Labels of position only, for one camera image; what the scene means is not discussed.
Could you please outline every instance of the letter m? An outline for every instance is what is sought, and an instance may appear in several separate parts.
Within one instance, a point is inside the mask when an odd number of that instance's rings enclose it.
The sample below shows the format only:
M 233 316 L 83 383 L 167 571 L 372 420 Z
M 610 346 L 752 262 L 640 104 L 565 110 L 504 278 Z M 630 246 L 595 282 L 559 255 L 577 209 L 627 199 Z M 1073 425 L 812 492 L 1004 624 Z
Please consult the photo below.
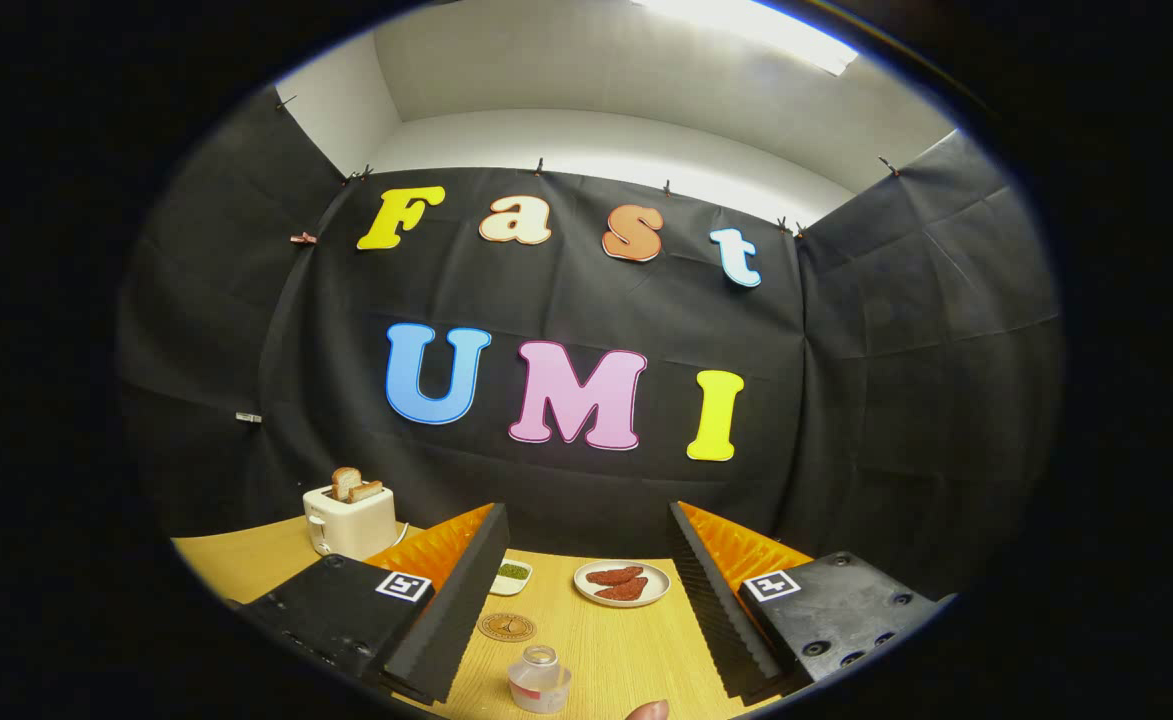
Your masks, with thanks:
M 526 342 L 518 346 L 518 355 L 528 361 L 528 383 L 518 422 L 510 424 L 510 437 L 518 442 L 548 441 L 549 405 L 564 442 L 572 442 L 594 413 L 595 427 L 586 433 L 586 444 L 601 450 L 632 450 L 640 444 L 632 428 L 635 389 L 649 361 L 638 352 L 606 352 L 586 383 L 577 382 L 558 342 Z

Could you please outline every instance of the small bowl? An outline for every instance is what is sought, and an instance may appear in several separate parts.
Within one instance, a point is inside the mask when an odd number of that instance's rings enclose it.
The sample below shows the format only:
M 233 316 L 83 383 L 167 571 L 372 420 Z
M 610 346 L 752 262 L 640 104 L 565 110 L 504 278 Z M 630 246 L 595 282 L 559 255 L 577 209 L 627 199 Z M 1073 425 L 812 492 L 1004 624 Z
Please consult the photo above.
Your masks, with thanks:
M 489 592 L 494 595 L 514 595 L 522 591 L 523 585 L 528 584 L 528 580 L 533 578 L 533 565 L 528 565 L 527 562 L 510 561 L 509 557 L 503 557 L 502 565 L 514 565 L 516 568 L 523 568 L 528 571 L 528 577 L 517 580 L 514 578 L 507 578 L 504 575 L 499 575 L 499 577 L 493 578 L 493 587 L 489 587 Z
M 608 585 L 595 584 L 586 579 L 588 573 L 598 573 L 603 570 L 622 570 L 632 565 L 644 568 L 640 578 L 649 579 L 649 584 L 644 585 L 644 592 L 640 592 L 640 597 L 637 600 L 609 600 L 606 597 L 598 597 L 596 592 L 608 587 Z M 609 607 L 640 607 L 649 605 L 650 602 L 659 600 L 670 589 L 670 578 L 662 570 L 649 565 L 646 562 L 595 561 L 588 562 L 585 565 L 578 568 L 576 573 L 572 573 L 572 584 L 577 585 L 577 592 L 583 593 L 591 602 L 598 602 L 601 605 Z

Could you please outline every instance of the green food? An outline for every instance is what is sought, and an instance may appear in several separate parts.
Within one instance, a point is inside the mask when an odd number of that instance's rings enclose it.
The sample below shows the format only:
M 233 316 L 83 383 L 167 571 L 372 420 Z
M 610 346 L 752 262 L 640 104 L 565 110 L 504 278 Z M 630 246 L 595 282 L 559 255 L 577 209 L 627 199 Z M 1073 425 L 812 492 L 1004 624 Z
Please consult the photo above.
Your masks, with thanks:
M 518 565 L 510 565 L 509 562 L 504 562 L 502 568 L 499 568 L 499 575 L 502 575 L 503 578 L 522 580 L 528 577 L 528 569 Z

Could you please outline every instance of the sausage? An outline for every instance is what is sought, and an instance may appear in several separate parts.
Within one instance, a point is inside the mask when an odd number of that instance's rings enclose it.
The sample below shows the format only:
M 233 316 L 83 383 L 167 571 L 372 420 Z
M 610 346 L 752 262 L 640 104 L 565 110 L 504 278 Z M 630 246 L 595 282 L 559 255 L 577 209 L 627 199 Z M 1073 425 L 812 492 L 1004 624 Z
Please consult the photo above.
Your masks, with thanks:
M 586 573 L 586 583 L 595 583 L 596 585 L 619 585 L 631 578 L 638 577 L 644 568 L 638 565 L 631 565 L 630 568 L 623 568 L 619 570 L 601 570 L 598 573 Z
M 644 593 L 646 584 L 649 584 L 647 578 L 631 578 L 619 585 L 613 585 L 613 587 L 604 587 L 596 595 L 606 597 L 609 600 L 638 600 L 640 593 Z

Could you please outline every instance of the wooden table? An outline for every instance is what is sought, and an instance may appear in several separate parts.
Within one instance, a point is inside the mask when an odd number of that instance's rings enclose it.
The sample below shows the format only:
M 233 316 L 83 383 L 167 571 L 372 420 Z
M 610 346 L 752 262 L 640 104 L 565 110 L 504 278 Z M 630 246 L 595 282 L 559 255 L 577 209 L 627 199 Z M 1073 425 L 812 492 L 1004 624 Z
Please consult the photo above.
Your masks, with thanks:
M 408 535 L 420 532 L 415 528 Z M 318 559 L 304 518 L 199 538 L 174 538 L 190 566 L 219 597 L 252 602 Z M 596 605 L 572 586 L 572 573 L 596 557 L 507 551 L 513 561 L 533 565 L 522 592 L 487 596 L 484 610 L 518 612 L 537 625 L 528 641 L 494 641 L 472 630 L 448 702 L 422 706 L 457 720 L 534 720 L 518 709 L 507 688 L 507 666 L 530 644 L 549 644 L 572 671 L 562 720 L 623 720 L 653 700 L 670 701 L 672 720 L 724 720 L 746 711 L 740 698 L 724 694 L 689 597 L 670 559 L 649 562 L 670 577 L 670 591 L 644 607 Z M 772 700 L 760 702 L 765 705 Z

